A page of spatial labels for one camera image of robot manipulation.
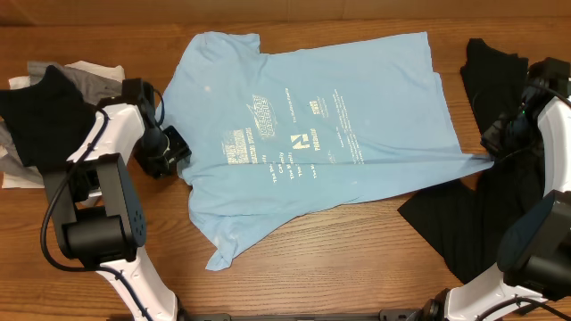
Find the light blue printed t-shirt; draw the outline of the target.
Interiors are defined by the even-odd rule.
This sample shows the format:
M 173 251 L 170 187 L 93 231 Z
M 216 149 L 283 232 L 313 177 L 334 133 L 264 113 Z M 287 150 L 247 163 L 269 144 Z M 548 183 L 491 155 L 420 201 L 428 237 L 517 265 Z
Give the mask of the light blue printed t-shirt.
M 206 32 L 167 86 L 164 122 L 191 154 L 192 223 L 210 271 L 293 218 L 490 168 L 461 151 L 426 33 L 263 53 L 256 34 Z

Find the black t-shirt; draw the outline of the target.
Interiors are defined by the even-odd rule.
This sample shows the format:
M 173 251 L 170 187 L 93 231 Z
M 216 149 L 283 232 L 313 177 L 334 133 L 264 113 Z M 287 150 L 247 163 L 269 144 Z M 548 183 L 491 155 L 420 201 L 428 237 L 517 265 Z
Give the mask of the black t-shirt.
M 480 131 L 517 111 L 527 67 L 526 58 L 493 49 L 481 38 L 468 41 L 460 75 Z M 527 147 L 495 161 L 475 189 L 460 180 L 433 186 L 414 194 L 399 212 L 466 284 L 494 264 L 504 233 L 542 199 L 543 190 L 542 151 Z

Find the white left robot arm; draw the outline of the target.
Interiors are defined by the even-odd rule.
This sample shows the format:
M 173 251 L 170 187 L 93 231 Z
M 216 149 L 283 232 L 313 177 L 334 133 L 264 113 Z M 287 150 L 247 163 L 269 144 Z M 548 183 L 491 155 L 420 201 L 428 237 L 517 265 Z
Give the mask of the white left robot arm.
M 191 151 L 174 127 L 164 127 L 160 93 L 140 78 L 125 79 L 119 96 L 97 104 L 97 119 L 85 142 L 63 169 L 44 175 L 49 201 L 40 248 L 53 267 L 96 272 L 115 289 L 135 320 L 187 320 L 178 296 L 161 280 L 146 249 L 142 205 L 128 174 L 134 158 L 145 174 L 160 179 L 176 172 Z M 52 226 L 72 268 L 56 261 L 47 246 Z

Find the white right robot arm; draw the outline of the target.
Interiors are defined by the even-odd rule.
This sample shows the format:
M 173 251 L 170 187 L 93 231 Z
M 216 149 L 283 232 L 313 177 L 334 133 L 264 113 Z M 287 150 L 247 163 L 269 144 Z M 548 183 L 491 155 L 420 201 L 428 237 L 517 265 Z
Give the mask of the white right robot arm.
M 570 65 L 547 58 L 509 75 L 467 62 L 461 72 L 493 164 L 475 189 L 454 180 L 401 206 L 459 279 L 410 318 L 550 309 L 570 293 Z

